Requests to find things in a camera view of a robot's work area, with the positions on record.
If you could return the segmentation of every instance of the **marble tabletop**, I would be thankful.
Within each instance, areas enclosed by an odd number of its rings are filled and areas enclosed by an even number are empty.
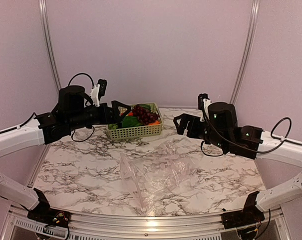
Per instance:
[[[161,108],[164,119],[158,136],[111,141],[105,126],[97,126],[85,142],[64,137],[53,143],[35,180],[51,207],[69,211],[114,216],[145,216],[139,202],[127,191],[120,175],[120,155],[140,159],[156,151],[167,141],[174,143],[177,154],[190,157],[195,171],[154,203],[147,216],[185,216],[235,210],[244,206],[246,197],[264,190],[253,160],[227,154],[203,155],[201,140],[177,135],[173,117],[182,113],[199,115],[195,109]],[[77,130],[75,138],[85,139],[91,129]],[[214,146],[205,146],[216,153]]]

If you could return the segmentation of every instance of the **plastic basket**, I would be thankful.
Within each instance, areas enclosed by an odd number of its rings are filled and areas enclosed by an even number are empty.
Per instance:
[[[150,105],[151,112],[157,113],[160,116],[159,122],[157,125],[147,125],[147,126],[136,126],[136,127],[127,127],[127,128],[119,128],[119,129],[109,129],[108,125],[106,126],[106,131],[110,139],[112,140],[123,140],[123,139],[133,139],[140,137],[149,137],[160,135],[162,132],[163,118],[162,115],[156,105],[156,103],[144,103]],[[120,113],[125,112],[125,108],[119,108]]]

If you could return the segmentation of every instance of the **plastic bag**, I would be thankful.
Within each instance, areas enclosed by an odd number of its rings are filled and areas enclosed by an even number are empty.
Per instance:
[[[145,215],[153,212],[155,202],[188,179],[194,170],[193,161],[176,154],[170,141],[142,158],[130,159],[121,153],[122,181]]]

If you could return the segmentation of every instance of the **white wall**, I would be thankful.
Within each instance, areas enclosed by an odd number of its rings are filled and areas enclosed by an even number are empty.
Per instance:
[[[290,116],[290,137],[302,141],[302,0],[261,1],[258,26],[236,103],[240,125],[271,130]],[[287,124],[278,132],[285,134]],[[273,187],[301,169],[256,160],[263,181]],[[293,240],[302,240],[302,199],[282,206]]]
[[[194,107],[229,101],[252,1],[48,1],[62,85],[78,72],[108,80],[104,101]],[[90,87],[88,79],[77,83]]]
[[[0,1],[0,129],[32,112],[49,112],[57,101],[41,28],[38,1]],[[0,170],[26,184],[41,147],[0,159]],[[10,203],[0,198],[0,232]]]

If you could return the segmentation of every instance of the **red grapes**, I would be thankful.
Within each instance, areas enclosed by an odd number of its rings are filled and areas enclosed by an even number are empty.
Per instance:
[[[132,109],[132,113],[133,116],[136,116],[137,119],[140,121],[140,123],[142,123],[143,125],[148,125],[150,123],[153,123],[159,118],[159,116],[156,113],[150,112],[149,109],[139,105],[136,105]]]

